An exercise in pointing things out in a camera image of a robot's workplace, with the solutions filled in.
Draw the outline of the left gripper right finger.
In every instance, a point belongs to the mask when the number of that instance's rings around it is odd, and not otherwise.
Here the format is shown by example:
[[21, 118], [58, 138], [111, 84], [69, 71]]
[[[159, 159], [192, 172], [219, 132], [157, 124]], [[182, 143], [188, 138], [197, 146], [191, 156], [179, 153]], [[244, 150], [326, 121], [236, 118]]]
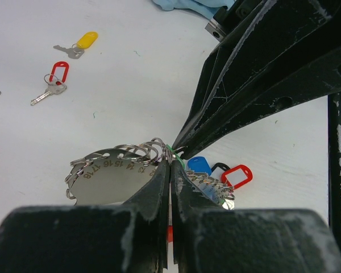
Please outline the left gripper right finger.
[[226, 210], [170, 167], [173, 259], [179, 272], [341, 272], [341, 252], [308, 209]]

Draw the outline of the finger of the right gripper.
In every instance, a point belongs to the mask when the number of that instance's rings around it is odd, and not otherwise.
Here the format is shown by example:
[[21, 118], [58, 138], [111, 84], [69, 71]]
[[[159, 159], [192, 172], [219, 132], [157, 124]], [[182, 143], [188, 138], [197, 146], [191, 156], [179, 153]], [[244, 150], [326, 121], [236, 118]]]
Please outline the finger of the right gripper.
[[198, 130], [180, 142], [183, 159], [190, 159], [218, 139], [296, 105], [341, 92], [341, 46], [268, 86], [267, 79], [228, 100]]
[[267, 85], [341, 46], [341, 1], [261, 1], [205, 61], [179, 148], [238, 93]]

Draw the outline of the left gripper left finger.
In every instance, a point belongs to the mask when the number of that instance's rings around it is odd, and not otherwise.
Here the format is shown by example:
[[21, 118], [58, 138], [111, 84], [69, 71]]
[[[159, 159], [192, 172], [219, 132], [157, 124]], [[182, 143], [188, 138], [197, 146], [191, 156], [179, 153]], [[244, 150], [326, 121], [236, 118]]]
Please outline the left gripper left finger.
[[162, 272], [170, 164], [122, 205], [27, 206], [0, 225], [0, 272]]

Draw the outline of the black key tag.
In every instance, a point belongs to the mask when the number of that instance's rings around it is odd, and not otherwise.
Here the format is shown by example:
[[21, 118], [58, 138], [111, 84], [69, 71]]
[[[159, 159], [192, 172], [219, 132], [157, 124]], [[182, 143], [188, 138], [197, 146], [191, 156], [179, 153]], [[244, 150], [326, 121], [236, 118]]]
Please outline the black key tag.
[[230, 167], [224, 163], [218, 162], [215, 163], [211, 168], [212, 175], [221, 175], [224, 172], [228, 171]]

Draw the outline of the green key tag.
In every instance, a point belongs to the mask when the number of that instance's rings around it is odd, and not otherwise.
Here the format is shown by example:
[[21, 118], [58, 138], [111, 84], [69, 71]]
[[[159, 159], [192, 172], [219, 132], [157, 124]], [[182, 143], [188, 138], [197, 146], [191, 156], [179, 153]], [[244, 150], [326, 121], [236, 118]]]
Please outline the green key tag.
[[177, 154], [177, 152], [174, 151], [174, 149], [170, 145], [166, 145], [166, 148], [168, 149], [168, 158], [172, 158], [172, 160], [177, 160], [181, 163], [183, 169], [185, 169], [185, 162], [180, 158], [180, 156]]

